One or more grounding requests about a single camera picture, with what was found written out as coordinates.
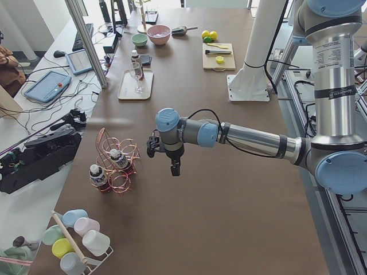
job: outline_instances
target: cutting board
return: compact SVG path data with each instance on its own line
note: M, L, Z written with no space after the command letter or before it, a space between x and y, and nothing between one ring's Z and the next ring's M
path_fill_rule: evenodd
M202 67L204 70L235 70L235 56L233 55L233 49L231 43L215 43L220 46L227 46L228 49L220 49L218 47L209 46L206 43L202 44ZM231 54L205 54L205 50L230 50ZM223 56L224 62L218 64L216 62L217 56Z

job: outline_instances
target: bowl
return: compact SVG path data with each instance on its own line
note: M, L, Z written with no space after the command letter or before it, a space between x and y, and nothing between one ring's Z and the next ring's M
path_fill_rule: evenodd
M131 40L135 46L142 47L142 46L145 46L145 44L147 44L148 38L145 34L138 33L134 35L133 37L131 37Z
M171 36L171 29L165 25L154 25L147 30L149 40L156 45L164 45Z

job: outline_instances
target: wine glass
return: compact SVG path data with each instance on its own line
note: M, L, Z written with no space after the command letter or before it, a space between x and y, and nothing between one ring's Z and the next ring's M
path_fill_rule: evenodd
M136 79L138 86L135 87L135 92L136 93L142 93L144 90L144 87L141 87L139 84L139 79L142 77L143 72L142 72L142 67L140 66L139 63L137 62L132 62L129 65L129 70L128 72L130 73L130 76L134 79Z

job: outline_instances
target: robotic arm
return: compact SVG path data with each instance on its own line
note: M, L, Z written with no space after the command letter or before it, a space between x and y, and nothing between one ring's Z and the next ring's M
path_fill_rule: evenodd
M313 46L317 134L292 139L229 123L180 117L170 108L159 111L160 137L147 142L148 155L165 152L172 175L179 175L184 143L213 147L215 142L285 158L311 172L324 188L341 195L367 187L364 140L356 134L353 34L362 25L364 1L296 1L294 37Z

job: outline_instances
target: lemon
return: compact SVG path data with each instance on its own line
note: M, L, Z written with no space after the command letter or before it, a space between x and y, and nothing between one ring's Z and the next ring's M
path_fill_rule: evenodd
M210 36L210 32L208 30L204 30L202 33L201 33L201 38L204 38L204 37L207 37L207 36Z
M216 31L212 31L212 32L209 33L209 36L212 38L212 40L215 40L215 39L217 39L218 34L217 34Z
M203 39L203 42L204 43L210 43L210 42L212 42L213 40L212 40L212 38L210 37L210 36L206 36L206 37L204 37L204 39Z

